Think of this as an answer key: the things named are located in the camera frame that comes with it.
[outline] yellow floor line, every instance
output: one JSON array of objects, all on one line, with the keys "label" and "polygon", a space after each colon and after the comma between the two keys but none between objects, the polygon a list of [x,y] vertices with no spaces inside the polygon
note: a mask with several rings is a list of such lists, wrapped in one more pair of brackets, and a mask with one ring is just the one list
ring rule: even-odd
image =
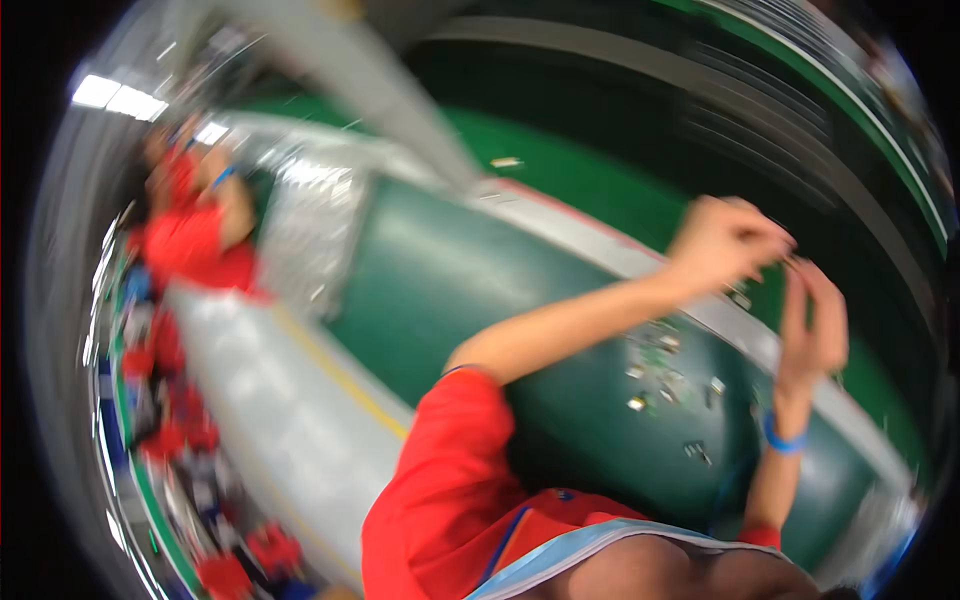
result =
[{"label": "yellow floor line", "polygon": [[380,421],[383,426],[394,432],[401,440],[406,439],[407,428],[398,420],[383,412],[383,409],[356,384],[353,378],[341,369],[330,355],[317,346],[316,342],[303,331],[303,324],[298,323],[285,306],[279,303],[275,304],[273,313],[274,318],[276,318],[280,326],[306,351],[310,358],[313,359],[313,362],[317,363],[326,374],[330,375],[341,388],[353,396],[353,399],[356,400],[364,410],[373,415],[375,419]]},{"label": "yellow floor line", "polygon": [[[219,421],[221,422],[221,425],[226,424],[228,425],[228,428],[231,429],[232,431],[240,431],[239,427],[237,426],[237,423],[234,421],[229,411],[220,411],[220,412],[221,414],[219,416]],[[334,563],[339,565],[340,568],[342,568],[351,578],[353,578],[353,580],[356,583],[360,584],[360,586],[362,587],[363,578],[360,576],[360,573],[356,569],[351,567],[349,564],[347,564],[340,557],[340,555],[337,554],[336,550],[334,550],[332,547],[330,547],[329,544],[327,544],[323,539],[321,539],[320,536],[318,536],[317,533],[314,531],[313,527],[303,522],[303,519],[300,518],[300,515],[297,512],[297,509],[294,508],[293,504],[290,502],[290,500],[287,499],[286,495],[284,495],[276,487],[276,484],[274,483],[274,479],[270,475],[266,466],[264,466],[260,462],[260,459],[258,456],[255,456],[253,453],[250,452],[249,448],[250,447],[245,444],[240,444],[237,446],[236,449],[241,450],[244,454],[246,454],[245,464],[250,467],[253,467],[253,470],[257,471],[258,481],[267,484],[267,488],[269,489],[270,494],[274,497],[274,500],[283,507],[283,511],[287,514],[287,516],[293,519],[300,526],[302,532],[306,534],[306,536],[310,539],[310,541],[312,541],[314,545],[316,545],[320,549],[321,552],[326,554],[327,557],[333,559]]]}]

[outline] blue wristband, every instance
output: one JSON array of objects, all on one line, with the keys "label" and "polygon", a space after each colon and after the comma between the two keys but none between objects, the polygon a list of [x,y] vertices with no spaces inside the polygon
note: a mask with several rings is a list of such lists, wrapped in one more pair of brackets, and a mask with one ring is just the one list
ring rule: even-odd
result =
[{"label": "blue wristband", "polygon": [[806,445],[806,432],[803,432],[793,440],[781,440],[774,432],[774,414],[767,413],[763,419],[763,435],[767,438],[767,443],[780,454],[793,454],[804,449]]},{"label": "blue wristband", "polygon": [[228,178],[229,176],[233,175],[233,171],[234,171],[233,165],[230,165],[229,167],[227,167],[226,169],[224,169],[224,172],[220,174],[220,177],[218,177],[217,179],[213,180],[213,188],[216,189],[216,187],[217,187],[218,185],[220,185],[221,183],[223,183],[226,178]]}]

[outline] dark hair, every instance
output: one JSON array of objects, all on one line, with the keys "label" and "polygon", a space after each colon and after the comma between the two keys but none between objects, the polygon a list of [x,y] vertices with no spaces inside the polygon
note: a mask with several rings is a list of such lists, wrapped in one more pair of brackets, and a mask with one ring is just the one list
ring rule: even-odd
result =
[{"label": "dark hair", "polygon": [[861,600],[860,592],[850,586],[837,586],[820,594],[818,600]]}]

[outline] red uniform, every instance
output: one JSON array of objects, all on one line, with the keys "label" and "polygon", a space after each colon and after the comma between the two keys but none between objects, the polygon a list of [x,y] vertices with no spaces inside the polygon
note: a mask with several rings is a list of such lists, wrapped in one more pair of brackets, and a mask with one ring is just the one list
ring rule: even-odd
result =
[{"label": "red uniform", "polygon": [[163,157],[170,178],[170,204],[173,208],[192,206],[200,197],[194,185],[197,159],[187,151],[171,148]]},{"label": "red uniform", "polygon": [[244,241],[224,251],[221,219],[216,204],[193,204],[171,208],[147,223],[143,259],[159,292],[174,276],[206,287],[253,290],[253,244]]},{"label": "red uniform", "polygon": [[[648,520],[599,495],[526,494],[507,465],[513,433],[501,388],[476,369],[449,373],[423,397],[394,478],[363,525],[368,600],[460,600],[561,534],[619,517]],[[780,547],[773,529],[738,540]]]}]

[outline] worker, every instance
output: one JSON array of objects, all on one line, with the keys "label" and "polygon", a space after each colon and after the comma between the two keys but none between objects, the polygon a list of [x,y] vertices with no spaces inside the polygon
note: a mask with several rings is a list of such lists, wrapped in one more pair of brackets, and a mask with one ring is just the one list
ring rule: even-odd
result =
[{"label": "worker", "polygon": [[254,289],[254,252],[248,240],[255,216],[243,179],[222,144],[201,156],[186,147],[181,130],[173,149],[165,132],[145,140],[154,166],[145,183],[149,215],[142,254],[156,287],[174,277],[212,288]]},{"label": "worker", "polygon": [[[368,600],[856,598],[820,592],[780,552],[800,478],[813,387],[847,359],[837,288],[794,239],[741,199],[702,197],[662,268],[494,324],[457,347],[423,397],[393,479],[362,531]],[[786,260],[782,354],[735,542],[656,523],[606,497],[525,493],[505,446],[514,418],[503,387],[701,296]],[[807,303],[812,300],[812,325]]]}]

